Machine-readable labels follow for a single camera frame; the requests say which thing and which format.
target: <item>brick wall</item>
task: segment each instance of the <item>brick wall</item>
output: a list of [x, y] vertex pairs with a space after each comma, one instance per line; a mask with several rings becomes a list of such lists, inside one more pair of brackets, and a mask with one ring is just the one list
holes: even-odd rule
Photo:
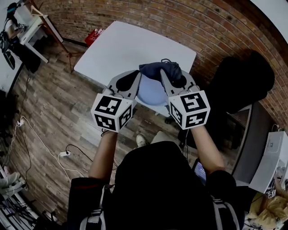
[[36, 0], [64, 38], [83, 42], [96, 27], [127, 22], [169, 37], [197, 52], [191, 74], [209, 82], [227, 56], [253, 49], [272, 66], [276, 81], [263, 106], [288, 128], [288, 46], [249, 0]]

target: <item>black shirt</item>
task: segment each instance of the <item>black shirt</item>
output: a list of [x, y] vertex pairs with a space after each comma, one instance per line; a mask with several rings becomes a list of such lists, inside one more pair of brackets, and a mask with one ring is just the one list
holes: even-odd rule
[[[98, 207], [104, 184], [92, 178], [72, 180], [69, 230], [78, 230]], [[104, 206], [107, 229], [216, 229], [211, 195], [230, 203], [242, 218], [235, 188], [225, 171], [207, 176], [204, 186], [173, 142], [144, 146], [128, 153], [117, 169], [114, 191]], [[229, 213], [221, 213], [221, 219], [224, 230], [235, 229]]]

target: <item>table leg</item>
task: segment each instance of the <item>table leg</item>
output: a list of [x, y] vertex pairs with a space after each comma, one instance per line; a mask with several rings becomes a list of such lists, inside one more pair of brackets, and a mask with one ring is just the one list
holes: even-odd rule
[[28, 49], [30, 49], [34, 54], [36, 54], [38, 57], [40, 57], [45, 63], [48, 63], [48, 60], [41, 54], [39, 53], [29, 42], [25, 43]]

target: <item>black backpack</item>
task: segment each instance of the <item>black backpack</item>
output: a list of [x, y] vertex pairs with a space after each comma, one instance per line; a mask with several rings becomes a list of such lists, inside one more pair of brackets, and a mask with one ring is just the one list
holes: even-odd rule
[[4, 58], [6, 59], [7, 63], [9, 64], [11, 69], [14, 70], [15, 69], [15, 59], [10, 52], [10, 48], [11, 48], [12, 44], [10, 43], [7, 32], [5, 31], [5, 26], [6, 26], [7, 22], [8, 22], [8, 20], [6, 19], [3, 31], [0, 33], [0, 48], [1, 48], [1, 51], [4, 55]]

